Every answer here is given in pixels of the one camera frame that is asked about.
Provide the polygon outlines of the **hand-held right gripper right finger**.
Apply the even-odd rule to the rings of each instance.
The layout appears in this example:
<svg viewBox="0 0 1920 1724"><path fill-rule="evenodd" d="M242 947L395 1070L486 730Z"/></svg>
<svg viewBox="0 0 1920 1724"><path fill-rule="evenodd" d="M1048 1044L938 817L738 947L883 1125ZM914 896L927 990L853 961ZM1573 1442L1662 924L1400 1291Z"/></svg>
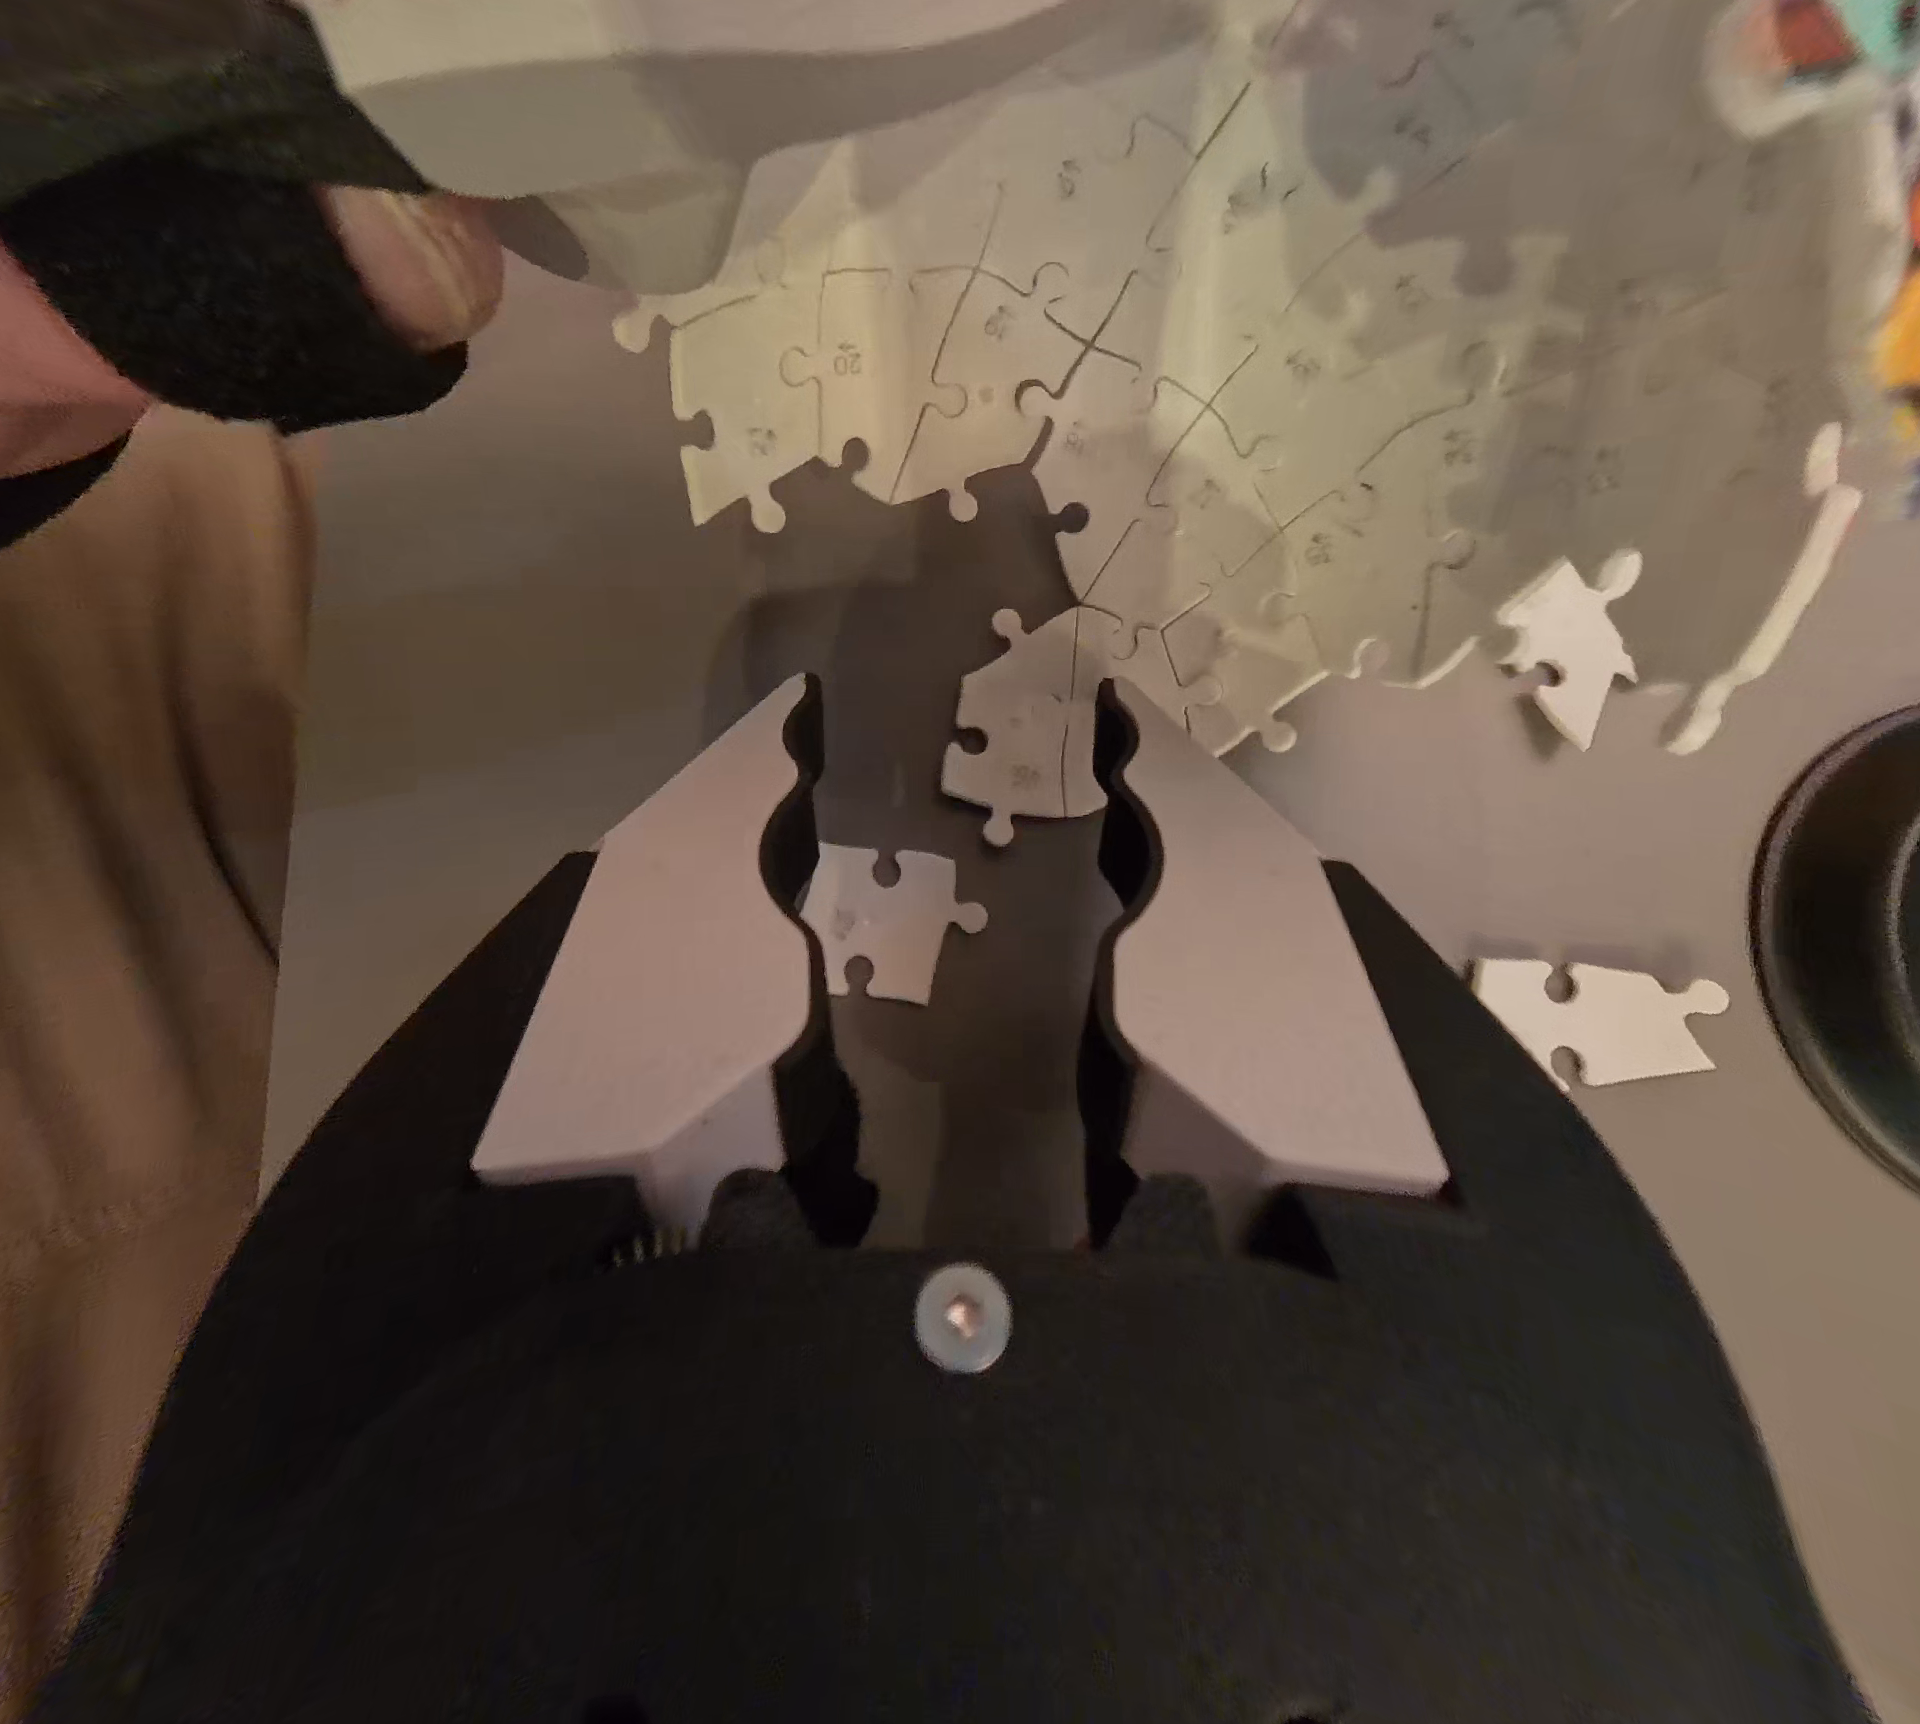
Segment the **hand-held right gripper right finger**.
<svg viewBox="0 0 1920 1724"><path fill-rule="evenodd" d="M1149 1177L1245 1244L1297 1186L1430 1197L1450 1171L1321 852L1144 690L1099 684L1101 933L1085 1020L1093 1244Z"/></svg>

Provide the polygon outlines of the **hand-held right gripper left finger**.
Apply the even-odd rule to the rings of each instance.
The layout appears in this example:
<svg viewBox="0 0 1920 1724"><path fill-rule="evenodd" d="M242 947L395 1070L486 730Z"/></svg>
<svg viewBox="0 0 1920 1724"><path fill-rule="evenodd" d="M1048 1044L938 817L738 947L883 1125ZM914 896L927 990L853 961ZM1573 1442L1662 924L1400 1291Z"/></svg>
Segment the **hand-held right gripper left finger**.
<svg viewBox="0 0 1920 1724"><path fill-rule="evenodd" d="M630 1177L692 1235L758 1167L829 1245L868 1238L878 1186L800 914L821 768L821 679L792 675L604 835L470 1156L484 1183Z"/></svg>

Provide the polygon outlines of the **white puzzle piece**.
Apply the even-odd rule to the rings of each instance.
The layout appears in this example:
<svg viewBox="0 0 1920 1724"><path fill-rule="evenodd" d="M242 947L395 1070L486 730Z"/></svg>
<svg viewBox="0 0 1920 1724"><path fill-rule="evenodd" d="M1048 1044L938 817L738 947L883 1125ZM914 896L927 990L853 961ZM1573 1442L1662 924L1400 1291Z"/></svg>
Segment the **white puzzle piece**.
<svg viewBox="0 0 1920 1724"><path fill-rule="evenodd" d="M870 998L926 1008L947 933L984 933L989 908L957 895L950 856L901 848L892 881L883 881L880 856L875 846L824 841L801 918L821 943L834 995L853 992L849 967L868 962Z"/></svg>
<svg viewBox="0 0 1920 1724"><path fill-rule="evenodd" d="M1549 673L1531 699L1578 751L1589 751L1613 684L1638 679L1638 663L1613 621L1613 606L1633 592L1642 569L1642 553L1626 548L1604 559L1589 584L1561 556L1494 612L1494 621L1513 635L1501 664L1513 675Z"/></svg>
<svg viewBox="0 0 1920 1724"><path fill-rule="evenodd" d="M1095 773L1098 687L1077 683L1072 642L1041 635L960 683L940 788L986 813L986 846L1010 846L1019 819L1088 819L1106 804Z"/></svg>
<svg viewBox="0 0 1920 1724"><path fill-rule="evenodd" d="M1723 1017L1732 992L1710 977L1667 989L1657 975L1593 962L1490 957L1472 967L1477 998L1564 1092L1566 1054L1585 1086L1660 1081L1710 1072L1694 1017Z"/></svg>

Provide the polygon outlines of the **partly built puzzle ball shell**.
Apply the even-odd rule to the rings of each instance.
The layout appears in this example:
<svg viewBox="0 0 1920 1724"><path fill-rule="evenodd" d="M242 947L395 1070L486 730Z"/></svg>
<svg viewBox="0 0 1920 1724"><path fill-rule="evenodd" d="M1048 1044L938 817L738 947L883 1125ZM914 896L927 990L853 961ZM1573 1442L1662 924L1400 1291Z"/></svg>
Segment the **partly built puzzle ball shell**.
<svg viewBox="0 0 1920 1724"><path fill-rule="evenodd" d="M1916 458L1916 0L317 0L338 85L630 294L695 520L1033 462L1216 751L1566 556L1705 742Z"/></svg>

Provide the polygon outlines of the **person's left hand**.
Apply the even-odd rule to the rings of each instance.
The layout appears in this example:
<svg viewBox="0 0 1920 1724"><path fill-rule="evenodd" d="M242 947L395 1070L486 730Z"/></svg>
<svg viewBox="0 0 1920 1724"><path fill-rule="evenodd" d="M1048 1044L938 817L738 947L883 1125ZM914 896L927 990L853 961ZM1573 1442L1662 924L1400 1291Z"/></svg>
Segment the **person's left hand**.
<svg viewBox="0 0 1920 1724"><path fill-rule="evenodd" d="M465 368L505 252L467 199L124 162L6 208L6 481L170 404L313 430Z"/></svg>

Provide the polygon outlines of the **person's tan clothing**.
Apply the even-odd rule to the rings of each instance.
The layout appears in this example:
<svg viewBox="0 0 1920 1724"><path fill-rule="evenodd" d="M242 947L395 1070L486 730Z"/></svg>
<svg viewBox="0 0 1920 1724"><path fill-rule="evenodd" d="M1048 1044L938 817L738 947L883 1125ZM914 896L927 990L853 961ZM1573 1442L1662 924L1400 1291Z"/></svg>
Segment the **person's tan clothing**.
<svg viewBox="0 0 1920 1724"><path fill-rule="evenodd" d="M254 1214L311 495L265 428L157 411L6 548L6 1718L61 1659Z"/></svg>

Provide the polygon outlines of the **black round container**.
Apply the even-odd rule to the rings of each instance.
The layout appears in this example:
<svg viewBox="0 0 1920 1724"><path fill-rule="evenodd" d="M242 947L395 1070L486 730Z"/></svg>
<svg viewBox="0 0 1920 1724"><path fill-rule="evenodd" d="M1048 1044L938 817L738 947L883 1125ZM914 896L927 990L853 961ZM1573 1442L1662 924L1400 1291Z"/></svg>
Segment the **black round container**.
<svg viewBox="0 0 1920 1724"><path fill-rule="evenodd" d="M1756 853L1758 990L1815 1101L1919 1187L1919 706L1813 759Z"/></svg>

